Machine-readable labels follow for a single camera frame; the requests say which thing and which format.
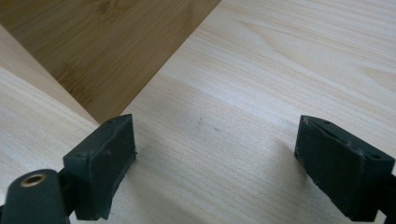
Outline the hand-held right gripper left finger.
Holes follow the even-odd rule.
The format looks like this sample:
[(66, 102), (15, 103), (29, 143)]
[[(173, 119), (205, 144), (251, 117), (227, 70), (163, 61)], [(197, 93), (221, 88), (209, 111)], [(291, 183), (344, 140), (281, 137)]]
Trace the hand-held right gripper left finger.
[(131, 114), (100, 125), (64, 157), (67, 179), (76, 184), (80, 220), (108, 219), (120, 182), (137, 155)]

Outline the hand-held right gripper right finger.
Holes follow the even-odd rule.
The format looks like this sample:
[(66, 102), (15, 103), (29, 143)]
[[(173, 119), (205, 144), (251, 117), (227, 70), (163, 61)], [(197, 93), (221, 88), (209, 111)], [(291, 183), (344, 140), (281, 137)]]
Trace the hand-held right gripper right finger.
[(325, 119), (302, 115), (294, 156), (352, 221), (395, 220), (395, 159)]

